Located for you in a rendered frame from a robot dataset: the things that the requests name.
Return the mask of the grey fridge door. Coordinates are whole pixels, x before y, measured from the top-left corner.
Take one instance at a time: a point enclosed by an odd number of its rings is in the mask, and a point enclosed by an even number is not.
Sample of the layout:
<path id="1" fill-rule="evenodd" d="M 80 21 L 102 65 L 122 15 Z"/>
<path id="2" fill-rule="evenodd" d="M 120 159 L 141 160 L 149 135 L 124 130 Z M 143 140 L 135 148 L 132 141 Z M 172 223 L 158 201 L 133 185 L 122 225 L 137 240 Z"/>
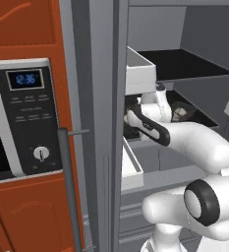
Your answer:
<path id="1" fill-rule="evenodd" d="M 129 0 L 59 0 L 83 250 L 119 252 Z"/>

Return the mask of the dark tupperware container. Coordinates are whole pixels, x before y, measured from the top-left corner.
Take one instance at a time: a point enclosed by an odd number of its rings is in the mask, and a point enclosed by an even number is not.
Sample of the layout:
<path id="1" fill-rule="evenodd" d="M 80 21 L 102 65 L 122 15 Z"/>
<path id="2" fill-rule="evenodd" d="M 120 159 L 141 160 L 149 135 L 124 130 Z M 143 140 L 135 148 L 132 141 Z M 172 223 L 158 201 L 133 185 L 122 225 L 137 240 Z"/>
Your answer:
<path id="1" fill-rule="evenodd" d="M 184 108 L 187 110 L 187 115 L 185 117 L 178 117 L 177 114 L 175 113 L 177 108 Z M 171 104 L 171 109 L 172 109 L 172 121 L 173 122 L 184 122 L 190 120 L 195 112 L 197 111 L 192 105 L 184 103 L 182 101 L 175 101 Z"/>

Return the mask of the black fridge shelf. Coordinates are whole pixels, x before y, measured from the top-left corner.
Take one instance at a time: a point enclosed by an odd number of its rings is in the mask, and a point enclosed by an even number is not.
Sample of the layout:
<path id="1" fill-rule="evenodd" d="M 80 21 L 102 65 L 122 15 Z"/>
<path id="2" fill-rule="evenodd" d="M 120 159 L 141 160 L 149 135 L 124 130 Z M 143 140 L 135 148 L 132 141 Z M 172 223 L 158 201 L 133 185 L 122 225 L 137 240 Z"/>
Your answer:
<path id="1" fill-rule="evenodd" d="M 197 110 L 194 116 L 190 120 L 184 121 L 184 122 L 196 122 L 208 128 L 219 127 L 219 125 L 214 120 L 208 117 L 205 113 L 203 113 L 199 108 L 197 108 L 194 104 L 189 102 L 177 91 L 175 90 L 167 91 L 166 96 L 167 96 L 168 103 L 170 104 L 170 107 L 173 102 L 182 101 L 184 103 L 192 105 Z M 141 97 L 142 97 L 142 94 L 127 95 L 125 97 L 125 109 L 128 110 L 128 108 L 130 108 L 131 105 L 134 105 L 136 103 L 139 104 L 141 101 Z M 133 127 L 129 126 L 126 122 L 124 123 L 123 135 L 127 140 L 138 140 L 140 138 L 139 130 L 134 129 Z"/>
<path id="2" fill-rule="evenodd" d="M 140 55 L 156 66 L 161 82 L 229 76 L 229 69 L 185 49 L 140 51 Z"/>

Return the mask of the tan dumpling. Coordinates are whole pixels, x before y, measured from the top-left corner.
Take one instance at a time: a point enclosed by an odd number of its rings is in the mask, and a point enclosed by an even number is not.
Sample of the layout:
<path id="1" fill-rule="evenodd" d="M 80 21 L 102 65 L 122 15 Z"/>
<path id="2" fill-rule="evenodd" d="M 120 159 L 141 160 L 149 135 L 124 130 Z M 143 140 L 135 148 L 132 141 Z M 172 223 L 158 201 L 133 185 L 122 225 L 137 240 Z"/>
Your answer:
<path id="1" fill-rule="evenodd" d="M 177 108 L 175 113 L 177 114 L 178 117 L 182 118 L 182 117 L 185 117 L 187 115 L 187 110 L 184 109 L 184 108 Z"/>

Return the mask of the silver microwave knob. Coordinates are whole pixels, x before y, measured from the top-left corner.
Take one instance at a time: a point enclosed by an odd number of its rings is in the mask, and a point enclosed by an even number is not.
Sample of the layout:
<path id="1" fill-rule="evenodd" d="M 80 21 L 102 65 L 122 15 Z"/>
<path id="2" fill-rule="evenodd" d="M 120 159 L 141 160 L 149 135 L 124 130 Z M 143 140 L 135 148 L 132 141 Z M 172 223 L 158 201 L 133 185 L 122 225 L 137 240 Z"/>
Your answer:
<path id="1" fill-rule="evenodd" d="M 49 157 L 49 150 L 46 147 L 37 147 L 33 151 L 33 156 L 39 161 L 45 161 Z"/>

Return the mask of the silver and black microwave oven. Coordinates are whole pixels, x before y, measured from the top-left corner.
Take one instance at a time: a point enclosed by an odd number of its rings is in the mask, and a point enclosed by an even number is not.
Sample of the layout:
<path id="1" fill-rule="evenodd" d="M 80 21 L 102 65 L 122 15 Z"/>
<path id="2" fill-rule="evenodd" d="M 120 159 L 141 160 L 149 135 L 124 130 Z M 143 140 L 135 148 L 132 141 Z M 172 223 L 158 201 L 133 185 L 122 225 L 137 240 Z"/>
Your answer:
<path id="1" fill-rule="evenodd" d="M 0 182 L 62 169 L 47 58 L 0 60 Z M 33 156 L 46 147 L 49 157 Z"/>

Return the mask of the orange cupboard door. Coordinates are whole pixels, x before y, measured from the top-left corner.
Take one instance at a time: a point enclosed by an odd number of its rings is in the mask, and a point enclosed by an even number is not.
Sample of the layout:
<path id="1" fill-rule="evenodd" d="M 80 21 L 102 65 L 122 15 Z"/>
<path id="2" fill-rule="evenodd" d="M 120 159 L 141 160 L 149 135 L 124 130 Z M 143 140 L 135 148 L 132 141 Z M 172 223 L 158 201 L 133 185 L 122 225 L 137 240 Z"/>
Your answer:
<path id="1" fill-rule="evenodd" d="M 0 183 L 0 252 L 76 252 L 61 172 Z"/>
<path id="2" fill-rule="evenodd" d="M 53 44 L 58 0 L 0 0 L 0 46 Z"/>

